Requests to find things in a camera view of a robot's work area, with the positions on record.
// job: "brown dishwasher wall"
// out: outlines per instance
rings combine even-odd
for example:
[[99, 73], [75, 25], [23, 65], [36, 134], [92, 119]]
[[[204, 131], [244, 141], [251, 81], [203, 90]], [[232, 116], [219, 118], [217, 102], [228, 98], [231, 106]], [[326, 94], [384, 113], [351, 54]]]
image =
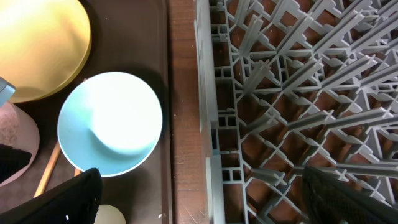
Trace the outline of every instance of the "brown dishwasher wall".
[[175, 222], [208, 223], [199, 133], [195, 2], [169, 0], [169, 18]]

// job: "gray plastic rack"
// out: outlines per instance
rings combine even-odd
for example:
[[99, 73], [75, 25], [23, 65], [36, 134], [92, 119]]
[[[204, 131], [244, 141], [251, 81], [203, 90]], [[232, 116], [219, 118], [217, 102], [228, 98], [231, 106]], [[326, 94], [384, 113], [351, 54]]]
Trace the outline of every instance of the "gray plastic rack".
[[212, 223], [308, 223], [306, 165], [396, 206], [397, 10], [397, 0], [196, 0]]

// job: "dish rack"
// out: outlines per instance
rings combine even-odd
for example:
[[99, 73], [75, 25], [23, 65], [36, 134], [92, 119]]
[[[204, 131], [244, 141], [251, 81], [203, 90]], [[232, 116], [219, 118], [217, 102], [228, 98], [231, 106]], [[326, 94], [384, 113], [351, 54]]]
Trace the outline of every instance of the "dish rack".
[[398, 1], [197, 0], [212, 223], [308, 223], [315, 166], [395, 207]]

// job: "wooden utensil handle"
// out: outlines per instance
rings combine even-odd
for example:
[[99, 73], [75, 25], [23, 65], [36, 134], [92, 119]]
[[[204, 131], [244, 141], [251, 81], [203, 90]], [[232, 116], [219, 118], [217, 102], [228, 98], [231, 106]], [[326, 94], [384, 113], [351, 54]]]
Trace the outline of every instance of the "wooden utensil handle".
[[79, 174], [81, 174], [81, 171], [80, 171], [79, 169], [76, 169], [76, 168], [75, 168], [75, 177], [76, 177], [77, 175], [79, 175]]
[[58, 157], [60, 156], [60, 152], [61, 152], [60, 143], [57, 141], [54, 150], [51, 153], [50, 160], [47, 163], [47, 167], [45, 167], [42, 179], [39, 182], [39, 186], [37, 187], [34, 197], [41, 195], [45, 191], [45, 188], [50, 180], [51, 173], [54, 170]]

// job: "black object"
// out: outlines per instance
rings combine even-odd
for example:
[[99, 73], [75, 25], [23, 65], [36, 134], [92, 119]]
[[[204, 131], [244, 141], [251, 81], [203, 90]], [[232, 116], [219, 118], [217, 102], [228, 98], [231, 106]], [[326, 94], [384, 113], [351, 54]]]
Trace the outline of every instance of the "black object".
[[1, 224], [93, 224], [100, 205], [98, 169], [86, 172], [0, 215]]
[[304, 168], [303, 199], [310, 223], [398, 223], [398, 211], [314, 167]]
[[31, 157], [30, 152], [0, 144], [0, 183], [29, 164]]

